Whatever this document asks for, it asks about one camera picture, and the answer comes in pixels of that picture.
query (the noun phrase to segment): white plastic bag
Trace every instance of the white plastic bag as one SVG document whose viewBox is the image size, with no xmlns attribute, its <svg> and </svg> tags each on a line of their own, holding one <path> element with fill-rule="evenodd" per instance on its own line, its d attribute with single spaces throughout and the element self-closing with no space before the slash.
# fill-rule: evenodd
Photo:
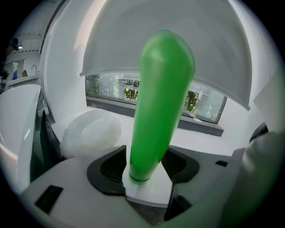
<svg viewBox="0 0 285 228">
<path fill-rule="evenodd" d="M 121 123 L 110 112 L 94 109 L 75 120 L 64 131 L 60 145 L 66 158 L 82 155 L 101 157 L 104 151 L 114 147 L 121 136 Z"/>
</svg>

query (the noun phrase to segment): black vent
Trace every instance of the black vent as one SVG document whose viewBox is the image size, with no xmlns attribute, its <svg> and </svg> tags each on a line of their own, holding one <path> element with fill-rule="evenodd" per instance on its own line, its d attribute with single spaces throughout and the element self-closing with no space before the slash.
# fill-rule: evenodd
<svg viewBox="0 0 285 228">
<path fill-rule="evenodd" d="M 200 169 L 200 165 L 195 159 L 170 147 L 162 158 L 161 163 L 173 183 L 187 183 Z"/>
<path fill-rule="evenodd" d="M 228 163 L 225 162 L 225 161 L 217 161 L 215 164 L 216 164 L 216 165 L 219 165 L 219 166 L 226 167 Z"/>
<path fill-rule="evenodd" d="M 170 151 L 166 151 L 161 163 L 171 180 L 176 173 L 181 172 L 187 165 L 187 162 L 183 158 Z"/>
<path fill-rule="evenodd" d="M 104 161 L 101 165 L 101 173 L 104 177 L 115 183 L 122 183 L 122 175 L 126 167 L 126 158 L 122 154 Z"/>
</svg>

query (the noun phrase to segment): white panel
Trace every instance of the white panel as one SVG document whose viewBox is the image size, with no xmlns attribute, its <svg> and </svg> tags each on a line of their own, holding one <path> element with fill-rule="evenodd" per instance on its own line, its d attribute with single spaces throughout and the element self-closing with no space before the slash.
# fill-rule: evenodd
<svg viewBox="0 0 285 228">
<path fill-rule="evenodd" d="M 81 76 L 138 72 L 144 44 L 162 29 L 175 32 L 189 44 L 197 81 L 249 109 L 248 41 L 233 7 L 224 0 L 107 1 L 91 31 Z"/>
<path fill-rule="evenodd" d="M 285 73 L 279 69 L 255 98 L 254 103 L 265 119 L 269 131 L 285 132 Z"/>
<path fill-rule="evenodd" d="M 42 36 L 39 35 L 31 35 L 31 36 L 17 36 L 19 43 L 22 41 L 30 40 L 30 41 L 38 41 L 42 40 Z"/>
<path fill-rule="evenodd" d="M 43 35 L 45 33 L 46 21 L 49 14 L 50 12 L 46 10 L 41 10 L 38 12 L 37 16 L 34 18 L 33 34 Z"/>
<path fill-rule="evenodd" d="M 15 62 L 15 61 L 24 60 L 27 56 L 34 55 L 34 54 L 35 54 L 34 52 L 20 52 L 17 54 L 10 54 L 7 57 L 6 64 Z"/>
<path fill-rule="evenodd" d="M 31 41 L 30 40 L 24 40 L 24 41 L 22 41 L 21 42 L 21 44 L 22 44 L 22 49 L 20 50 L 20 51 L 29 51 L 30 50 L 30 44 L 31 44 Z"/>
<path fill-rule="evenodd" d="M 0 95 L 1 168 L 20 194 L 30 183 L 35 115 L 41 87 L 23 85 Z"/>
<path fill-rule="evenodd" d="M 276 74 L 277 66 L 282 67 L 283 63 L 274 41 L 257 16 L 243 2 L 231 0 L 231 3 L 244 25 L 252 55 L 250 111 L 245 111 L 234 101 L 228 99 L 219 121 L 219 126 L 224 129 L 221 138 L 229 144 L 232 150 L 235 150 L 247 147 L 255 129 L 264 121 L 267 124 L 265 116 L 261 115 L 260 109 L 254 103 L 254 99 L 269 82 L 270 78 Z M 279 98 L 272 100 L 268 97 L 268 100 L 264 101 L 263 105 L 267 106 L 276 103 L 280 107 L 284 106 L 280 101 Z M 279 115 L 278 109 L 271 109 L 270 114 L 273 120 L 275 120 L 275 116 Z"/>
<path fill-rule="evenodd" d="M 39 50 L 41 48 L 41 41 L 32 41 L 32 51 Z"/>
<path fill-rule="evenodd" d="M 55 122 L 87 108 L 85 79 L 79 76 L 86 43 L 79 43 L 79 46 L 76 43 L 77 37 L 82 37 L 80 32 L 90 33 L 85 19 L 87 12 L 94 9 L 94 3 L 97 1 L 67 2 L 59 17 L 54 19 L 44 43 L 40 71 Z"/>
</svg>

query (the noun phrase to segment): white machine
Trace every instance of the white machine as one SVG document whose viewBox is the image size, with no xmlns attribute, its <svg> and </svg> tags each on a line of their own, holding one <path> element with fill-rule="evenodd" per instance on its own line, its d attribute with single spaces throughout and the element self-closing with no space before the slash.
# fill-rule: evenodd
<svg viewBox="0 0 285 228">
<path fill-rule="evenodd" d="M 164 29 L 175 32 L 191 47 L 196 64 L 194 80 L 246 110 L 258 110 L 269 132 L 253 139 L 247 148 L 232 151 L 232 156 L 170 145 L 143 185 L 128 179 L 131 138 L 126 132 L 133 127 L 129 119 L 122 118 L 122 136 L 115 147 L 94 148 L 94 155 L 78 153 L 63 159 L 59 144 L 65 129 L 73 121 L 86 126 L 89 120 L 84 76 L 133 73 L 140 77 L 140 52 L 152 34 Z M 63 43 L 65 49 L 59 51 Z M 268 42 L 266 29 L 238 1 L 66 1 L 50 26 L 40 72 L 47 106 L 39 123 L 50 150 L 55 152 L 50 157 L 56 157 L 57 164 L 31 183 L 26 180 L 17 193 L 27 210 L 46 226 L 235 226 L 262 203 L 283 165 L 283 65 Z M 264 86 L 252 92 L 253 82 L 260 77 Z M 34 89 L 38 98 L 38 88 Z M 276 102 L 267 102 L 276 97 Z M 5 131 L 0 125 L 2 136 Z M 9 145 L 0 145 L 1 151 L 7 152 L 3 148 Z M 144 212 L 152 210 L 155 218 Z"/>
</svg>

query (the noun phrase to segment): white wall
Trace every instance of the white wall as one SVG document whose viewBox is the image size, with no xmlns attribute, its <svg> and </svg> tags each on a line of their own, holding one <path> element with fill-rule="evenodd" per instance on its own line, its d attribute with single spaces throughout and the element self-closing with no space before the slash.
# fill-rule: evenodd
<svg viewBox="0 0 285 228">
<path fill-rule="evenodd" d="M 37 71 L 40 70 L 40 55 L 28 55 L 24 59 L 24 69 L 27 71 L 28 76 L 32 76 L 36 74 L 36 69 L 35 67 L 32 69 L 32 65 L 37 66 Z"/>
<path fill-rule="evenodd" d="M 273 40 L 262 23 L 242 2 L 236 0 L 231 2 L 245 27 L 252 55 L 250 111 L 247 112 L 228 99 L 219 121 L 219 125 L 224 128 L 221 138 L 234 150 L 246 147 L 254 130 L 264 122 L 253 100 L 275 74 L 280 61 Z"/>
</svg>

